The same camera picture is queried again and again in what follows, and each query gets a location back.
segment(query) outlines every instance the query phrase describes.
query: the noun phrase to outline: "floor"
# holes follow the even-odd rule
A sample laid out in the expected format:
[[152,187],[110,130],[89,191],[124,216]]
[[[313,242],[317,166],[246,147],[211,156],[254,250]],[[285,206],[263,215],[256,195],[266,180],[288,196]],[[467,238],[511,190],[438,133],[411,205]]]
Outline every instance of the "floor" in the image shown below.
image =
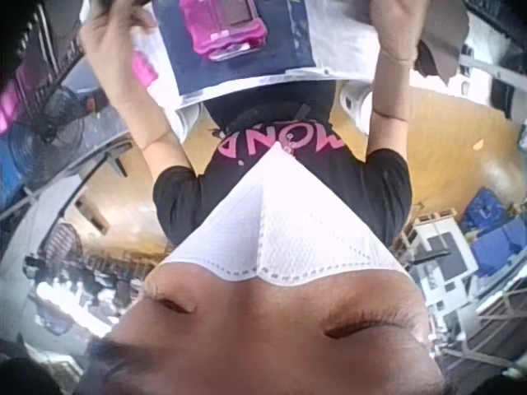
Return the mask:
[[[364,158],[366,136],[357,131],[336,101],[332,123],[355,155]],[[202,173],[218,140],[208,117],[202,117],[184,144]],[[516,149],[520,127],[503,114],[467,100],[433,91],[414,90],[409,133],[409,167],[413,202],[422,214],[455,208],[461,214],[481,187],[504,202],[525,199],[525,157]],[[109,229],[101,235],[75,208],[67,221],[75,225],[86,249],[120,258],[123,251],[163,253],[167,241],[152,204],[152,177],[137,148],[122,157],[129,173],[120,178],[107,165],[88,183],[83,201]]]

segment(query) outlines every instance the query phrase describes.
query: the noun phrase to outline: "eye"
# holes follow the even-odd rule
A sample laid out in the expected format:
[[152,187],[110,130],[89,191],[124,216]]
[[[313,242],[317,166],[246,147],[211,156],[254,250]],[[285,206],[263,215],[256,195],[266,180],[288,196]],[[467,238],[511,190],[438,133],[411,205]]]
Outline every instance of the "eye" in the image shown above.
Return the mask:
[[189,311],[185,310],[185,309],[182,308],[180,305],[174,303],[172,300],[169,300],[169,299],[159,299],[159,300],[154,300],[154,301],[155,301],[156,303],[160,304],[161,306],[163,306],[165,309],[175,311],[176,313],[180,313],[180,314],[190,314]]
[[332,328],[326,329],[324,335],[338,340],[375,327],[398,327],[413,332],[415,319],[398,310],[362,312],[359,319],[334,325]]

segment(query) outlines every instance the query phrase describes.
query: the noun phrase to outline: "pink item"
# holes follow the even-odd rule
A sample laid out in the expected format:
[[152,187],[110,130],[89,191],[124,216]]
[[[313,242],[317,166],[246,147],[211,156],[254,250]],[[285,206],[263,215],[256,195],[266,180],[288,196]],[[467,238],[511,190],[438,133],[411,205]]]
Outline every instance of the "pink item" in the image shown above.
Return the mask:
[[11,81],[0,95],[0,134],[6,132],[11,124],[16,121],[20,109],[21,101],[16,93],[16,84]]
[[139,51],[134,51],[133,53],[133,72],[146,88],[159,78],[159,74],[157,74],[154,67],[148,62],[147,56]]
[[180,0],[194,52],[219,61],[265,45],[254,0]]

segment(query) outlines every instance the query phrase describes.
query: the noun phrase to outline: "black fan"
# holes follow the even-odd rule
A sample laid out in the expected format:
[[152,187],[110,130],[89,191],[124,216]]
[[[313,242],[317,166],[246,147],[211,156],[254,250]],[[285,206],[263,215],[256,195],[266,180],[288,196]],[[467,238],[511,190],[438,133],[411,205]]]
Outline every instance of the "black fan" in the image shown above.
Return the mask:
[[41,111],[12,126],[9,147],[29,189],[45,185],[70,163],[81,145],[84,115],[77,96],[60,87]]
[[81,238],[72,225],[58,224],[46,240],[42,254],[49,271],[58,275],[65,264],[74,266],[80,264]]

